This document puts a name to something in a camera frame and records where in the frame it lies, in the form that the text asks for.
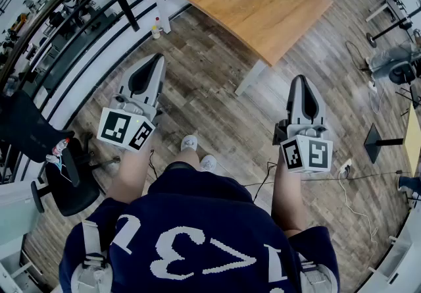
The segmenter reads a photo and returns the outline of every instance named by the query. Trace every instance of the wooden floor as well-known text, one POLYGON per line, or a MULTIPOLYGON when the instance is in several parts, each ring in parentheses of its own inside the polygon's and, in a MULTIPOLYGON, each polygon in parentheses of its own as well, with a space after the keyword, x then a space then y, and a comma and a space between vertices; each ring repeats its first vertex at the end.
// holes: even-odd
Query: wooden floor
MULTIPOLYGON (((147 40, 107 78, 80 111, 72 128, 77 133, 86 130, 96 133, 101 109, 109 104, 124 69, 145 55, 160 52, 166 58, 167 71, 161 99, 165 115, 153 138, 153 164, 158 174, 178 152, 183 136, 195 134, 199 139, 199 156, 211 153, 218 160, 216 173, 231 176, 244 185, 261 182, 266 175, 266 162, 277 160, 278 148, 272 147, 274 124, 286 116, 289 84, 297 74, 311 79, 326 101, 327 121, 334 141, 332 174, 313 178, 336 179, 338 168, 348 158, 353 161, 352 177, 398 169, 407 171, 402 147, 383 148, 375 165, 363 147, 372 123, 384 138, 403 137, 406 117, 400 117, 400 113, 409 103, 395 94, 399 87, 386 80, 382 84, 385 88, 382 107, 376 115, 368 98, 368 78, 356 70, 345 47, 345 41, 349 40, 364 57, 375 52, 368 45, 365 33, 375 34, 390 25, 387 14, 365 23, 368 9, 376 1, 334 0, 320 21, 276 67, 266 69, 258 82, 240 97, 235 96, 234 90, 257 58, 210 18, 190 8, 171 22, 171 33, 159 40, 147 40)), ((406 34, 396 29, 378 41, 376 51, 406 39, 406 34)), ((377 110, 378 99, 374 97, 373 103, 377 110)), ((98 161, 121 154, 115 147, 97 140, 91 146, 98 161)), ((117 167, 112 165, 95 173, 105 188, 117 167)), ((343 292, 354 292, 367 277, 367 266, 375 266, 382 258, 389 246, 387 237, 396 235, 407 214, 408 207, 396 191, 395 179, 391 174, 343 181, 349 203, 370 216, 372 225, 378 227, 374 237, 378 241, 377 250, 370 241, 366 218, 346 208, 338 181, 303 183, 309 226, 329 228, 343 292)), ((149 170, 148 184, 153 180, 149 170)), ((248 187, 252 194, 257 188, 248 187)), ((272 189, 272 184, 262 187, 257 200, 259 206, 270 207, 272 189)), ((59 215, 51 196, 44 200, 47 211, 36 230, 27 236, 24 249, 44 272, 44 281, 49 286, 58 283, 58 264, 66 235, 101 200, 70 218, 59 215)))

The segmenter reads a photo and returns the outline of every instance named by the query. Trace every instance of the bottle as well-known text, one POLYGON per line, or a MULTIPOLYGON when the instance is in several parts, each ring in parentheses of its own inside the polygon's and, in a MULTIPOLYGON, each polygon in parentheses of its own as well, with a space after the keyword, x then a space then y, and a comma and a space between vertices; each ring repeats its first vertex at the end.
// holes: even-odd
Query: bottle
POLYGON ((164 32, 164 29, 162 28, 162 24, 161 24, 161 21, 159 20, 159 17, 155 18, 155 25, 157 25, 159 33, 162 34, 164 32))
POLYGON ((159 39, 159 37, 161 36, 161 33, 159 33, 159 30, 156 25, 152 26, 152 36, 153 39, 159 39))
POLYGON ((54 148, 53 148, 53 155, 60 156, 61 152, 67 147, 67 143, 70 139, 61 140, 54 148))

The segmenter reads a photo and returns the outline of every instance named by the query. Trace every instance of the white sneaker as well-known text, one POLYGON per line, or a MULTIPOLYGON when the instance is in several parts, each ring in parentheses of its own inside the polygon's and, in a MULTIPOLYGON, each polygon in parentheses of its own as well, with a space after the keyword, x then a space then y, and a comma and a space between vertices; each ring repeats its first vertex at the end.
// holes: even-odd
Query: white sneaker
POLYGON ((182 147, 181 151, 183 151, 185 148, 191 148, 194 151, 197 149, 197 137, 194 135, 187 135, 184 136, 182 140, 182 147))
POLYGON ((368 87, 374 92, 377 93, 377 87, 374 85, 373 81, 369 81, 368 87))
POLYGON ((212 173, 216 168, 216 158, 212 155, 206 155, 200 161, 200 168, 202 171, 208 171, 209 173, 212 173))
POLYGON ((396 188, 397 188, 397 191, 402 191, 402 186, 399 186, 399 179, 400 179, 400 176, 397 177, 396 188))

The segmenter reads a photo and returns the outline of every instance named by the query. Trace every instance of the cable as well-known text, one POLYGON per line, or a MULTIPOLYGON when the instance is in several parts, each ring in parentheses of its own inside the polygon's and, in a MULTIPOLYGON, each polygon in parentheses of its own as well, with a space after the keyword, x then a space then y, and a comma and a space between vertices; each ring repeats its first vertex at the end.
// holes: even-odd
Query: cable
POLYGON ((264 183, 266 182, 266 180, 268 179, 268 177, 269 177, 269 173, 270 173, 270 169, 272 169, 272 168, 276 167, 276 166, 277 166, 277 164, 276 164, 276 163, 273 163, 273 162, 268 161, 268 162, 266 163, 266 166, 267 166, 267 168, 268 168, 268 173, 266 174, 266 177, 264 178, 263 182, 262 182, 262 183, 259 183, 259 184, 260 184, 260 186, 259 186, 259 189, 257 189, 257 192, 256 192, 256 194, 255 194, 255 198, 253 199, 253 203, 255 202, 255 200, 256 200, 256 198, 257 198, 257 195, 259 194, 259 191, 260 191, 260 189, 262 188, 263 184, 264 184, 264 183))
POLYGON ((158 179, 157 171, 155 170, 155 167, 152 164, 152 155, 153 155, 154 152, 155 152, 155 150, 151 149, 151 154, 149 156, 149 166, 152 168, 153 173, 155 174, 155 177, 158 179))
MULTIPOLYGON (((360 180, 360 179, 362 179, 362 178, 368 178, 368 177, 373 177, 373 176, 383 176, 383 175, 385 175, 385 174, 410 174, 410 172, 408 172, 408 171, 400 171, 400 170, 397 170, 397 171, 393 171, 393 172, 391 172, 391 173, 381 173, 381 174, 366 174, 366 175, 364 175, 364 176, 360 176, 360 177, 354 177, 354 178, 349 178, 349 177, 347 177, 346 179, 347 180, 360 180)), ((317 178, 317 179, 306 179, 306 180, 302 180, 303 182, 307 182, 307 181, 315 181, 315 180, 337 180, 337 178, 317 178)), ((273 184, 274 182, 265 182, 265 184, 273 184)), ((263 183, 261 183, 261 182, 259 182, 259 183, 252 183, 252 184, 247 184, 247 185, 243 185, 245 188, 246 187, 248 187, 248 186, 253 186, 253 185, 263 185, 263 183)))
POLYGON ((372 111, 374 112, 374 114, 376 114, 376 115, 379 115, 379 114, 380 114, 380 107, 382 106, 382 98, 383 98, 383 95, 384 95, 384 87, 383 87, 383 92, 382 92, 382 95, 380 96, 378 110, 377 110, 377 111, 375 111, 375 110, 374 110, 374 107, 373 107, 373 101, 371 100, 371 93, 370 93, 370 92, 368 92, 368 98, 370 99, 371 110, 372 110, 372 111))
POLYGON ((352 213, 354 213, 355 215, 360 215, 360 216, 366 217, 366 218, 368 219, 368 228, 370 229, 370 240, 371 240, 371 243, 373 243, 373 244, 375 244, 375 245, 376 245, 376 246, 375 246, 375 248, 374 248, 373 254, 371 255, 370 259, 367 261, 367 264, 370 264, 371 259, 373 259, 374 255, 376 254, 376 251, 377 251, 378 242, 377 242, 376 240, 374 240, 374 239, 373 239, 373 237, 376 235, 376 233, 377 233, 377 231, 379 230, 379 228, 378 228, 378 227, 376 227, 376 228, 372 231, 371 222, 370 222, 370 217, 369 217, 368 215, 365 215, 364 213, 359 213, 359 212, 354 211, 354 210, 353 210, 353 209, 349 206, 349 204, 348 204, 348 197, 347 197, 347 191, 346 191, 345 187, 342 185, 342 182, 341 182, 341 172, 340 172, 340 171, 339 171, 339 172, 338 172, 338 174, 337 174, 337 180, 339 181, 339 184, 341 185, 341 187, 343 188, 343 192, 345 193, 345 204, 346 204, 346 206, 348 207, 348 209, 350 209, 350 210, 351 210, 351 212, 352 212, 352 213))
POLYGON ((362 54, 361 54, 361 52, 360 52, 360 49, 359 49, 359 48, 358 48, 358 47, 357 47, 357 46, 356 46, 353 42, 351 42, 351 41, 349 41, 349 40, 347 40, 347 41, 345 42, 345 46, 346 46, 346 48, 347 48, 347 50, 348 50, 349 55, 351 56, 351 59, 353 60, 353 63, 354 63, 355 68, 356 68, 357 70, 361 71, 361 72, 364 72, 364 70, 363 70, 363 69, 361 69, 361 68, 359 68, 359 67, 358 67, 358 65, 355 63, 354 56, 353 56, 353 54, 351 53, 351 50, 349 49, 348 44, 350 44, 350 45, 352 45, 353 47, 355 47, 355 49, 357 50, 358 54, 360 55, 360 58, 361 58, 361 59, 363 59, 363 60, 364 60, 364 62, 365 62, 365 59, 362 57, 362 54))

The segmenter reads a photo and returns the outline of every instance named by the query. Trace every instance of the black stand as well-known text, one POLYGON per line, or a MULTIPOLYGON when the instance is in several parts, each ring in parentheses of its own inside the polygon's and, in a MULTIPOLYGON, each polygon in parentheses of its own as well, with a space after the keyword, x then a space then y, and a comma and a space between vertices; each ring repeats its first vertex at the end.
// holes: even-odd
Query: black stand
POLYGON ((388 33, 389 31, 392 31, 392 29, 398 27, 399 25, 402 25, 404 22, 406 22, 408 19, 412 18, 414 15, 416 15, 419 12, 421 12, 421 7, 418 7, 415 11, 411 12, 406 17, 404 17, 404 19, 400 19, 400 21, 394 23, 389 28, 386 28, 384 31, 380 32, 377 36, 372 36, 370 32, 367 33, 366 37, 367 37, 368 42, 373 48, 376 48, 377 47, 376 40, 378 38, 384 36, 386 33, 388 33))
MULTIPOLYGON (((419 105, 421 105, 420 101, 421 101, 421 97, 419 97, 416 92, 415 89, 412 88, 412 86, 409 86, 409 90, 406 90, 404 88, 401 87, 402 90, 404 90, 405 92, 408 92, 410 94, 410 98, 407 97, 406 95, 403 95, 399 92, 395 92, 396 94, 403 96, 405 99, 411 100, 412 101, 412 105, 414 106, 414 109, 416 109, 419 105)), ((401 117, 403 115, 406 115, 409 112, 409 108, 401 114, 401 117)))
POLYGON ((382 146, 401 146, 403 144, 403 138, 395 138, 393 140, 382 140, 376 126, 372 124, 370 131, 368 132, 367 138, 364 142, 367 154, 374 164, 377 156, 379 155, 380 148, 382 146))

